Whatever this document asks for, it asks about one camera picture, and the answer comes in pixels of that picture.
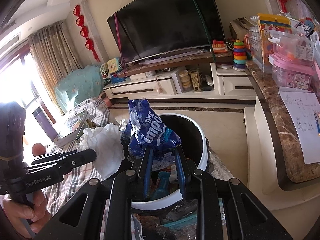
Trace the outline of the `white tissue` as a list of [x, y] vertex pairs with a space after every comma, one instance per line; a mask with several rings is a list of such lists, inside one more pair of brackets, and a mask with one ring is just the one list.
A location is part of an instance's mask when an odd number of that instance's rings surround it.
[[115, 174], [125, 159], [119, 126], [113, 123], [95, 129], [85, 128], [77, 151], [92, 149], [97, 157], [93, 165], [102, 180]]

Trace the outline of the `blue transparent plastic bag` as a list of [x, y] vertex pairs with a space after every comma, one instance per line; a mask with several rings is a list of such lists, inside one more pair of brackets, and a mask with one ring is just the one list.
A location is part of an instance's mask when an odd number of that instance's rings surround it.
[[137, 159], [149, 147], [153, 159], [163, 161], [165, 154], [181, 145], [180, 137], [167, 127], [146, 99], [129, 101], [129, 120], [123, 136], [129, 138], [129, 154]]

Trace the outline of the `white rimmed black trash bin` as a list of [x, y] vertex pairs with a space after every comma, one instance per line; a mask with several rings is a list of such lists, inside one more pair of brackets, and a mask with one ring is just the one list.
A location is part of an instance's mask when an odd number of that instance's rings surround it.
[[[180, 137], [185, 157], [193, 160], [198, 169], [206, 171], [209, 165], [208, 144], [201, 126], [183, 114], [162, 113], [159, 117]], [[180, 191], [176, 190], [158, 200], [132, 202], [132, 208], [138, 211], [156, 211], [177, 204], [182, 199]]]

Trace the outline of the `children's activity book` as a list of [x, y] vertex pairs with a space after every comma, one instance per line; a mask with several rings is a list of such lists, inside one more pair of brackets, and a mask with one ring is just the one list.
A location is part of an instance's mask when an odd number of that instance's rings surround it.
[[84, 110], [81, 113], [68, 118], [59, 127], [57, 137], [54, 139], [55, 145], [57, 145], [58, 147], [63, 147], [65, 144], [68, 144], [71, 141], [75, 140], [85, 121], [90, 117], [91, 115], [88, 113], [88, 111]]

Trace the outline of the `purple thermos bottle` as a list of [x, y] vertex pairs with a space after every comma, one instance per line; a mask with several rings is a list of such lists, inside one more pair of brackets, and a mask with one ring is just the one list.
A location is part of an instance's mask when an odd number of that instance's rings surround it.
[[51, 141], [54, 141], [58, 135], [57, 131], [54, 129], [48, 118], [46, 117], [45, 113], [42, 111], [41, 107], [37, 107], [35, 111], [33, 111], [33, 116], [36, 121], [39, 123], [40, 127], [46, 133], [48, 138]]

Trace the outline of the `marble topped counter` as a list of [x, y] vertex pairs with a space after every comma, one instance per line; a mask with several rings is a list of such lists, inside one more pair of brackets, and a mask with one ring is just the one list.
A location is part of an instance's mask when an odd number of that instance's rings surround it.
[[319, 164], [305, 164], [298, 135], [272, 74], [253, 61], [246, 62], [246, 74], [258, 96], [271, 133], [277, 181], [284, 191], [319, 183]]

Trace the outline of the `beige patterned curtain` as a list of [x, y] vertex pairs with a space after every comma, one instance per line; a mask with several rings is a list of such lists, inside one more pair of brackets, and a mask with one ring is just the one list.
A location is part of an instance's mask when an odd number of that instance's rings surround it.
[[57, 21], [28, 36], [28, 44], [37, 72], [51, 101], [58, 106], [55, 86], [82, 63], [64, 23]]

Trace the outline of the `yellow toy phone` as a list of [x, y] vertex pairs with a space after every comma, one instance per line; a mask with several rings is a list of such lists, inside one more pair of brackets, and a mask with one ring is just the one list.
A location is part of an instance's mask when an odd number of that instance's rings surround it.
[[121, 59], [119, 57], [115, 57], [108, 60], [107, 66], [110, 74], [117, 73], [122, 70]]

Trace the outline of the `white paper sheet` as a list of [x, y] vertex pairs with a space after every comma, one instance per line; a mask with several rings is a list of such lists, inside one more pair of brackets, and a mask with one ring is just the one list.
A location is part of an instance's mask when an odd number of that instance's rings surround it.
[[305, 164], [319, 163], [319, 101], [315, 93], [298, 88], [279, 88], [291, 116]]

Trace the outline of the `stacked round wooden containers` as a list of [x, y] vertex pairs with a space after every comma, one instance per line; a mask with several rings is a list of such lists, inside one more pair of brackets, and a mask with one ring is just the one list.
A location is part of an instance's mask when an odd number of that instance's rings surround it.
[[178, 72], [178, 75], [180, 77], [180, 81], [182, 83], [183, 89], [188, 92], [192, 90], [192, 84], [191, 84], [191, 79], [189, 76], [189, 72], [187, 70], [180, 70]]

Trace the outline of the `white tv cabinet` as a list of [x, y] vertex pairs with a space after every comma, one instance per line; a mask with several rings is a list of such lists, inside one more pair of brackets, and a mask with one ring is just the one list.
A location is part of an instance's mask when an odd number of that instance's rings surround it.
[[188, 77], [185, 66], [170, 72], [144, 72], [126, 77], [124, 81], [104, 87], [109, 99], [204, 99], [253, 101], [256, 92], [247, 74], [233, 68], [224, 69], [215, 63], [209, 65], [209, 75], [194, 90], [193, 83], [183, 82]]

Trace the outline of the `wooden abacus toy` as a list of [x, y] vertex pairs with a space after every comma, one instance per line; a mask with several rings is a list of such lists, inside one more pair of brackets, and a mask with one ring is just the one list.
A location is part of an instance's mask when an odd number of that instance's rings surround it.
[[199, 70], [198, 69], [192, 69], [192, 70], [189, 70], [189, 75], [190, 75], [190, 78], [191, 78], [191, 82], [192, 82], [192, 85], [193, 85], [193, 89], [194, 89], [194, 92], [201, 92], [202, 89], [201, 89], [201, 78], [200, 78], [200, 73], [199, 73]]

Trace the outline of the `pink lidded plastic box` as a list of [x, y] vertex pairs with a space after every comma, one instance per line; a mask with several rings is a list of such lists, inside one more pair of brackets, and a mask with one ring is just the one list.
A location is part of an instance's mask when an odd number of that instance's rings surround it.
[[309, 90], [315, 74], [314, 43], [306, 37], [276, 30], [270, 31], [268, 41], [273, 46], [268, 60], [277, 86]]

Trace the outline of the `red hanging lantern decoration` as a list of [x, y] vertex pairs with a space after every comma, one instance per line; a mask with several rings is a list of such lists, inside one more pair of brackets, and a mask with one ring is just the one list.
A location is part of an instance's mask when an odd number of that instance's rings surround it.
[[94, 59], [100, 62], [99, 56], [94, 47], [94, 41], [89, 37], [88, 26], [85, 25], [84, 15], [81, 13], [81, 7], [77, 4], [73, 9], [73, 15], [76, 16], [76, 25], [80, 27], [80, 36], [85, 39], [85, 48], [92, 52]]

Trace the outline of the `red toy telephone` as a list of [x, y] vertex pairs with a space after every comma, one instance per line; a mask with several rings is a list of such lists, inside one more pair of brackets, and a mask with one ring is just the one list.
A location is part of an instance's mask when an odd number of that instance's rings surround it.
[[228, 51], [228, 47], [223, 41], [213, 40], [212, 49], [214, 54], [226, 53]]

